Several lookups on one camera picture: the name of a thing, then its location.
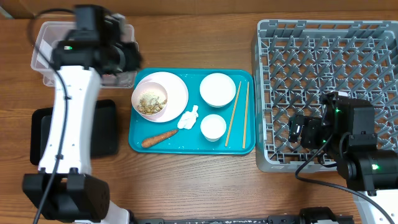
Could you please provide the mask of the small white cup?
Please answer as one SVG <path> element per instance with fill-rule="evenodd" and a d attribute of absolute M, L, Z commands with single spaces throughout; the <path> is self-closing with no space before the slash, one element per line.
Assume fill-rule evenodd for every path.
<path fill-rule="evenodd" d="M 209 114 L 202 119 L 200 131 L 208 141 L 215 142 L 226 132 L 226 121 L 220 115 Z"/>

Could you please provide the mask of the large white bowl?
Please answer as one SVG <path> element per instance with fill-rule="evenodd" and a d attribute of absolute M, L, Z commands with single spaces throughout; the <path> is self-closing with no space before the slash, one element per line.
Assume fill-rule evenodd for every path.
<path fill-rule="evenodd" d="M 209 74 L 200 83 L 202 99 L 214 108 L 230 103 L 236 95 L 236 90 L 233 79 L 224 73 Z"/>

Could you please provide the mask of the clear plastic bin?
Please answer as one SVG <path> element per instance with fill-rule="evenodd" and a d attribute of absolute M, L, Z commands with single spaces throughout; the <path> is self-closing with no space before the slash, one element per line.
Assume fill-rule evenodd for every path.
<path fill-rule="evenodd" d="M 36 44 L 47 60 L 50 60 L 52 50 L 58 42 L 63 40 L 67 33 L 74 28 L 75 22 L 48 21 L 42 24 Z M 54 87 L 53 70 L 36 50 L 33 51 L 30 66 L 33 70 L 43 75 L 43 84 L 45 86 Z M 102 88 L 132 88 L 136 74 L 137 72 L 127 72 L 119 73 L 116 76 L 103 75 Z"/>

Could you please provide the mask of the white tissue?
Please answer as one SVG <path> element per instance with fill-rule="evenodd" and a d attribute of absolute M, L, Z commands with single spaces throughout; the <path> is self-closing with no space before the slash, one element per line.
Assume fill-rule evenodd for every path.
<path fill-rule="evenodd" d="M 178 129 L 192 129 L 198 118 L 198 106 L 194 105 L 192 111 L 186 111 L 177 123 Z"/>

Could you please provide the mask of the black tray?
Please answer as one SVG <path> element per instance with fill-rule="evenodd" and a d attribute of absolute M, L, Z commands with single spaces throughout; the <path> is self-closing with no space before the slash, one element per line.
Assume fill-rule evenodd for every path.
<path fill-rule="evenodd" d="M 30 140 L 30 163 L 37 166 L 44 154 L 49 138 L 53 108 L 41 108 L 33 112 Z M 113 100 L 96 103 L 90 143 L 90 157 L 97 159 L 118 153 L 119 132 L 116 104 Z"/>

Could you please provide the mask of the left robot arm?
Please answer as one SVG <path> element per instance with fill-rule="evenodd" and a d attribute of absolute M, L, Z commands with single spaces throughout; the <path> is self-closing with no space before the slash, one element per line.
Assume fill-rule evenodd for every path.
<path fill-rule="evenodd" d="M 109 185 L 91 174 L 91 134 L 103 75 L 136 72 L 142 56 L 123 42 L 124 17 L 80 4 L 76 26 L 58 42 L 49 67 L 55 100 L 49 138 L 38 171 L 25 174 L 22 189 L 37 208 L 36 218 L 64 223 L 134 223 L 130 210 L 110 199 Z"/>

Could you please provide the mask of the orange carrot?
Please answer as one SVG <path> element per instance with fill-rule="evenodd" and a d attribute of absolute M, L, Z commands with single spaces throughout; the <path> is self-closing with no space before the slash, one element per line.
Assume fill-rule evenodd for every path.
<path fill-rule="evenodd" d="M 149 148 L 149 147 L 155 146 L 156 144 L 158 144 L 168 138 L 171 138 L 172 136 L 174 136 L 177 133 L 178 133 L 178 130 L 174 129 L 171 131 L 167 131 L 166 133 L 162 133 L 162 134 L 147 138 L 142 141 L 141 146 L 143 148 Z"/>

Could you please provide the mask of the wooden chopstick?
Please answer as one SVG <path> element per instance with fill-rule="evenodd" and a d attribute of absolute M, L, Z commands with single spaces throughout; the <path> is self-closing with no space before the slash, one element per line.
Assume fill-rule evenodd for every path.
<path fill-rule="evenodd" d="M 232 113 L 231 113 L 231 118 L 230 118 L 230 122 L 229 122 L 229 126 L 228 126 L 226 142 L 225 142 L 225 145 L 224 145 L 225 147 L 227 147 L 228 143 L 229 143 L 231 130 L 232 130 L 232 125 L 233 125 L 233 121 L 234 121 L 234 115 L 235 115 L 235 111 L 236 111 L 236 107 L 237 107 L 237 103 L 238 103 L 238 99 L 239 99 L 240 89 L 241 89 L 241 82 L 239 82 L 238 90 L 236 92 L 236 96 L 235 96 L 235 100 L 234 100 L 234 106 L 233 106 L 233 110 L 232 110 Z"/>
<path fill-rule="evenodd" d="M 249 104 L 249 86 L 250 83 L 247 82 L 246 88 L 246 100 L 245 100 L 245 114 L 244 114 L 244 128 L 243 128 L 243 145 L 242 148 L 246 148 L 246 132 L 247 132 L 247 123 L 248 123 L 248 104 Z"/>

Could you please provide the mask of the white plate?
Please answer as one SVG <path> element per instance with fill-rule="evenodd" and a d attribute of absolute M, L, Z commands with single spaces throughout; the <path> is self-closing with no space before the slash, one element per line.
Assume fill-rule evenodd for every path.
<path fill-rule="evenodd" d="M 160 93 L 159 99 L 167 103 L 155 114 L 142 114 L 138 111 L 139 100 L 145 93 Z M 182 114 L 188 103 L 188 88 L 185 82 L 170 72 L 154 72 L 146 75 L 135 87 L 131 96 L 133 108 L 146 120 L 155 123 L 171 121 Z"/>

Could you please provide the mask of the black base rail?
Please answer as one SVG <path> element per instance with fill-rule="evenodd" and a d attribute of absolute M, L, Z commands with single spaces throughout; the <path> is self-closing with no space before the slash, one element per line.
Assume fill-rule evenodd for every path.
<path fill-rule="evenodd" d="M 267 218 L 233 218 L 233 219 L 187 219 L 164 220 L 162 218 L 136 219 L 138 224 L 304 224 L 309 223 L 299 215 L 271 215 Z"/>

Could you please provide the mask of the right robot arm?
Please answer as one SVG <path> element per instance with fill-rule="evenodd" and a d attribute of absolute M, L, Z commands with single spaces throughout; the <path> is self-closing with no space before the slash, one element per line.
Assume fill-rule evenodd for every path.
<path fill-rule="evenodd" d="M 289 142 L 314 150 L 295 178 L 352 194 L 363 223 L 397 223 L 397 153 L 377 147 L 374 106 L 341 91 L 323 94 L 320 103 L 320 118 L 289 119 Z M 325 166 L 323 156 L 333 160 L 330 167 L 345 179 L 344 186 L 299 175 L 313 160 Z"/>

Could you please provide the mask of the grey dishwasher rack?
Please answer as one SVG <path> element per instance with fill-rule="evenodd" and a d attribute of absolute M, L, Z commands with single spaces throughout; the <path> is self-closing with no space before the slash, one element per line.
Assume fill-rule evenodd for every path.
<path fill-rule="evenodd" d="M 295 114 L 321 116 L 322 93 L 376 110 L 379 149 L 397 150 L 397 22 L 261 20 L 252 41 L 256 164 L 294 172 L 310 155 L 288 140 Z"/>

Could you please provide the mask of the pink bowl with food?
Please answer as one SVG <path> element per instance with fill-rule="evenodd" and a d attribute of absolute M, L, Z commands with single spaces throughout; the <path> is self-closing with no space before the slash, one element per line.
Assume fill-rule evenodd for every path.
<path fill-rule="evenodd" d="M 168 99 L 168 93 L 161 84 L 144 82 L 135 87 L 131 103 L 134 110 L 143 118 L 155 120 L 165 113 Z"/>

